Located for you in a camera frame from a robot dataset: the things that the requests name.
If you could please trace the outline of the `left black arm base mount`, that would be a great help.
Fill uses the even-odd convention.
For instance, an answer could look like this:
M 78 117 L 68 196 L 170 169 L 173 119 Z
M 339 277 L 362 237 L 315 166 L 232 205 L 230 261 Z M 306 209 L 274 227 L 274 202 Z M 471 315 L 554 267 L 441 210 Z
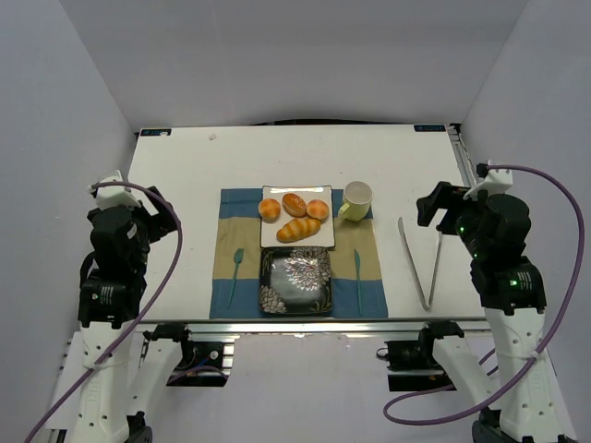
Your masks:
M 144 337 L 140 361 L 143 363 L 153 352 L 153 343 L 165 340 L 179 342 L 181 358 L 168 379 L 168 387 L 222 388 L 229 378 L 223 363 L 225 344 L 221 341 L 199 341 L 192 337 L 187 324 L 163 323 L 154 330 L 143 331 Z

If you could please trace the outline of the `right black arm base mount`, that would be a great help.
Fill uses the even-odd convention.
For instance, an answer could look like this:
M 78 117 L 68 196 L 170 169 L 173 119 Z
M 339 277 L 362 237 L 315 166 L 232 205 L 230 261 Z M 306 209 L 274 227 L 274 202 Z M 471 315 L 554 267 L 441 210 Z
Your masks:
M 376 357 L 387 364 L 389 392 L 455 390 L 447 373 L 432 356 L 435 340 L 446 337 L 463 338 L 464 332 L 455 321 L 429 321 L 414 340 L 384 342 Z

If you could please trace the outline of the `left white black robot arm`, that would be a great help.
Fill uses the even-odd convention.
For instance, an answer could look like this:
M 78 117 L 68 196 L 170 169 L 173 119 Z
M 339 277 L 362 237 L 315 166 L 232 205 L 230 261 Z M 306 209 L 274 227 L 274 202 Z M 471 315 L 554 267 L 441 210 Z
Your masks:
M 74 442 L 125 442 L 147 428 L 145 412 L 129 410 L 131 335 L 151 308 L 141 302 L 151 244 L 182 228 L 156 187 L 142 191 L 154 213 L 134 197 L 136 190 L 120 179 L 90 188 L 92 250 L 80 268 L 78 300 L 84 372 L 66 392 L 80 394 Z

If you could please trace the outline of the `oval glazed bread roll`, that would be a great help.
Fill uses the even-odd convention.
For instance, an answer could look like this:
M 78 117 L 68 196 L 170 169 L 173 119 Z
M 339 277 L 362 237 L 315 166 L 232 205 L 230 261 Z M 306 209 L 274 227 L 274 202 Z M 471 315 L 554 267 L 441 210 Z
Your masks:
M 295 193 L 286 193 L 282 198 L 284 210 L 292 217 L 304 217 L 307 215 L 307 203 Z

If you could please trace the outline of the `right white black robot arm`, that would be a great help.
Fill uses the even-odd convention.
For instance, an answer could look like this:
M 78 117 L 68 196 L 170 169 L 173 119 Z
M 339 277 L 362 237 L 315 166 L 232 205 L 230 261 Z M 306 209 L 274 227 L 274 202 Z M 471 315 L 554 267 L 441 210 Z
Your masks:
M 494 384 L 451 320 L 430 321 L 420 331 L 423 357 L 437 363 L 473 403 L 462 413 L 428 419 L 444 424 L 477 414 L 475 442 L 567 442 L 557 415 L 542 330 L 547 306 L 539 270 L 524 256 L 531 228 L 529 208 L 519 198 L 479 187 L 440 182 L 416 203 L 417 223 L 427 226 L 445 211 L 437 229 L 457 235 L 469 252 L 471 281 L 495 343 L 500 382 Z

